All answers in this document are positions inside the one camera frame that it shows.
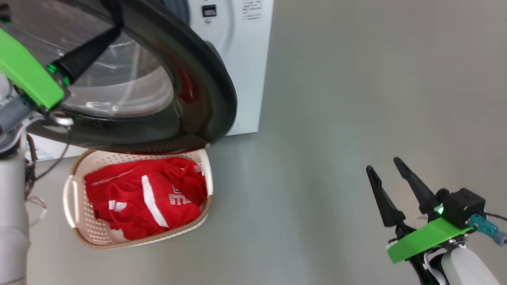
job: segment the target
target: laundry basket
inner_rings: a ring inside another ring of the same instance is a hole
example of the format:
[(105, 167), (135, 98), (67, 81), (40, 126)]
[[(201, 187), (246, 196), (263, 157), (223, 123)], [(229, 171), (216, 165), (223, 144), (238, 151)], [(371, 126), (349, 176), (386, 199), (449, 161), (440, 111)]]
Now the laundry basket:
[[(86, 195), (85, 175), (110, 164), (168, 157), (182, 157), (201, 164), (202, 173), (206, 178), (208, 199), (199, 218), (179, 228), (137, 240), (125, 239), (121, 231), (111, 230), (105, 221), (95, 218), (93, 206)], [(71, 214), (69, 193), (74, 194), (74, 215)], [(63, 188), (63, 209), (69, 225), (80, 241), (97, 250), (111, 250), (114, 248), (147, 244), (172, 238), (194, 230), (204, 223), (204, 220), (208, 216), (212, 201), (213, 180), (211, 177), (208, 155), (205, 150), (197, 150), (177, 155), (131, 155), (103, 151), (86, 151), (79, 157), (72, 168), (71, 175), (68, 177)]]

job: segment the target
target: cable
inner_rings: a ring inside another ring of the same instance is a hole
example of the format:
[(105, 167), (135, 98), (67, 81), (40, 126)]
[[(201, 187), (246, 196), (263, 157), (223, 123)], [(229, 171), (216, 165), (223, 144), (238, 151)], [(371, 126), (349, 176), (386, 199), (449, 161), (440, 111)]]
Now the cable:
[(38, 160), (37, 152), (35, 151), (35, 143), (33, 142), (31, 135), (28, 133), (26, 134), (26, 140), (28, 141), (28, 146), (30, 147), (31, 162), (35, 164), (35, 162)]
[(44, 171), (41, 175), (39, 175), (35, 178), (35, 180), (33, 181), (34, 183), (36, 181), (38, 181), (39, 179), (41, 179), (42, 177), (44, 177), (46, 174), (48, 174), (51, 170), (53, 170), (62, 161), (63, 157), (65, 156), (65, 153), (68, 150), (68, 146), (70, 145), (70, 128), (65, 127), (65, 130), (67, 130), (67, 145), (65, 146), (65, 149), (63, 150), (60, 157), (55, 161), (55, 163), (53, 163), (46, 171)]
[(39, 215), (39, 217), (30, 223), (30, 227), (33, 227), (35, 226), (38, 222), (42, 221), (42, 219), (44, 219), (44, 217), (46, 216), (46, 213), (48, 212), (48, 206), (47, 204), (44, 202), (44, 200), (42, 200), (41, 198), (37, 197), (37, 196), (31, 196), (31, 197), (28, 197), (26, 199), (27, 202), (32, 202), (33, 204), (35, 205), (39, 205), (42, 207), (42, 212), (41, 214)]
[(490, 216), (490, 217), (495, 217), (495, 218), (499, 218), (499, 219), (504, 220), (504, 221), (506, 221), (506, 222), (507, 222), (507, 218), (506, 218), (506, 217), (502, 217), (502, 216), (497, 215), (497, 214), (491, 214), (491, 213), (486, 213), (486, 212), (485, 212), (485, 214), (486, 214), (487, 216)]
[(425, 220), (425, 221), (426, 221), (426, 223), (427, 223), (427, 222), (428, 222), (428, 215), (418, 216), (418, 217), (414, 220), (414, 222), (412, 223), (412, 228), (414, 228), (414, 229), (420, 229), (420, 227), (418, 227), (418, 226), (416, 225), (417, 220)]

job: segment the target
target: blue connector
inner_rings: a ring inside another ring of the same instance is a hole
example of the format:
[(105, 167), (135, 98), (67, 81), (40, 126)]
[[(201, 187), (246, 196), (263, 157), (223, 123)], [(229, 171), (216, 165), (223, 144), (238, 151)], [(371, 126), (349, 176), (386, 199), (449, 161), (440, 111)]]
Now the blue connector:
[(500, 246), (507, 245), (507, 234), (504, 232), (498, 232), (494, 237), (493, 240), (496, 244)]
[(498, 227), (495, 226), (493, 223), (489, 222), (484, 217), (473, 214), (470, 217), (470, 221), (468, 223), (470, 227), (473, 227), (475, 230), (477, 230), (480, 233), (483, 233), (491, 238), (495, 238), (496, 234), (498, 233)]

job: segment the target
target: green plastic part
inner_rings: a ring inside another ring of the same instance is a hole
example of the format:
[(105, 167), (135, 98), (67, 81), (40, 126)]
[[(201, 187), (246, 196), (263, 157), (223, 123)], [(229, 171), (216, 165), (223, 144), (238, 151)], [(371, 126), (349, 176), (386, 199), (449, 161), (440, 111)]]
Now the green plastic part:
[(387, 253), (396, 264), (470, 230), (473, 229), (460, 230), (444, 218), (438, 218), (400, 239)]
[(64, 90), (30, 52), (0, 28), (0, 73), (21, 88), (39, 107), (51, 109), (65, 97)]

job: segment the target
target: gray floor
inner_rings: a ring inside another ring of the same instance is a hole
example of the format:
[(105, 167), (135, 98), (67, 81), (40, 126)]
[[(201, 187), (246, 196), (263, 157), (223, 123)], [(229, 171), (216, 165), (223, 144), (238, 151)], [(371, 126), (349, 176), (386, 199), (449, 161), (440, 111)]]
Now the gray floor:
[[(206, 223), (92, 251), (63, 217), (67, 159), (36, 186), (50, 211), (31, 232), (30, 283), (417, 284), (385, 252), (393, 230), (365, 167), (410, 224), (417, 204), (394, 156), (434, 191), (468, 187), (507, 215), (505, 11), (500, 0), (277, 0), (261, 129), (209, 149)], [(507, 248), (479, 235), (470, 247), (507, 283)]]

